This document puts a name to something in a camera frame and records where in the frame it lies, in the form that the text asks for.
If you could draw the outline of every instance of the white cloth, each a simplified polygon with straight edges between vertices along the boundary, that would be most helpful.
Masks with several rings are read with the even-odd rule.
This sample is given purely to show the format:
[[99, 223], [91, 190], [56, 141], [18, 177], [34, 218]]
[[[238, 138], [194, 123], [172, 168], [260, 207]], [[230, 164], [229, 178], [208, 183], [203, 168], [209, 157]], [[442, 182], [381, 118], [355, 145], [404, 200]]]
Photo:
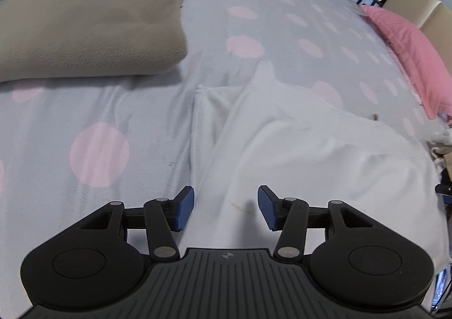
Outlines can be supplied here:
[[[387, 125], [331, 106], [311, 90], [279, 83], [271, 63], [244, 87], [199, 88], [192, 131], [195, 208], [187, 247], [270, 248], [257, 190], [326, 207], [340, 199], [425, 249], [436, 273], [448, 263], [447, 225], [426, 151]], [[308, 234], [305, 253], [324, 241]]]

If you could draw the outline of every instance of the pillow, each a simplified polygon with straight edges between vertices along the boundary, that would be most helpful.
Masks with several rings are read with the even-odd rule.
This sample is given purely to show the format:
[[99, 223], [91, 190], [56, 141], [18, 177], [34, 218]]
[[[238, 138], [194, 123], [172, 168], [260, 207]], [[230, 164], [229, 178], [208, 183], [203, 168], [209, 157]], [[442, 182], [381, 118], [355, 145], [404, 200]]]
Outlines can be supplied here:
[[5, 0], [0, 82], [158, 74], [186, 55], [182, 0]]
[[429, 39], [396, 13], [374, 6], [362, 9], [401, 61], [428, 118], [444, 112], [452, 122], [452, 77]]

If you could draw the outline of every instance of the beige folded blanket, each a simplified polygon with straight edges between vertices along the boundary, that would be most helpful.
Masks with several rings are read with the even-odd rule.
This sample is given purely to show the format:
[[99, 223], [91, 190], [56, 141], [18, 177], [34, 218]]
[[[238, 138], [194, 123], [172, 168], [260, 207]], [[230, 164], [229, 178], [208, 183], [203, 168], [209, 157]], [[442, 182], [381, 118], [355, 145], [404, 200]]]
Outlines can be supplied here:
[[0, 82], [158, 74], [186, 55], [182, 0], [5, 0]]

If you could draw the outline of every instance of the bed sheet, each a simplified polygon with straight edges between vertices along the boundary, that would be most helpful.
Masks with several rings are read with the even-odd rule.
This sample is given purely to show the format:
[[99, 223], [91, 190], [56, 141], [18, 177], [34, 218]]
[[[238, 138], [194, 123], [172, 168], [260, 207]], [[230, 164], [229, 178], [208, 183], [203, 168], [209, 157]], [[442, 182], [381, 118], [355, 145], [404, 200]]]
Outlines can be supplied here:
[[[281, 82], [311, 88], [359, 116], [378, 114], [420, 141], [428, 120], [385, 43], [347, 0], [184, 0], [188, 56], [148, 77], [0, 85], [0, 315], [30, 303], [25, 255], [111, 200], [139, 207], [190, 183], [198, 85], [242, 86], [271, 61]], [[145, 236], [130, 242], [145, 249]]]

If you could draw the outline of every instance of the headboard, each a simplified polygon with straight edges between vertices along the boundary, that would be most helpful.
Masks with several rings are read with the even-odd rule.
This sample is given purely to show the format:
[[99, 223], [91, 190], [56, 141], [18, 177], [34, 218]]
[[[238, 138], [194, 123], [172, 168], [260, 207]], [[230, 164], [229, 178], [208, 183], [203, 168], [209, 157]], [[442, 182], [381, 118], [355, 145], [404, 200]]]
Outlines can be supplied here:
[[384, 7], [418, 27], [452, 75], [452, 10], [440, 0], [388, 0]]

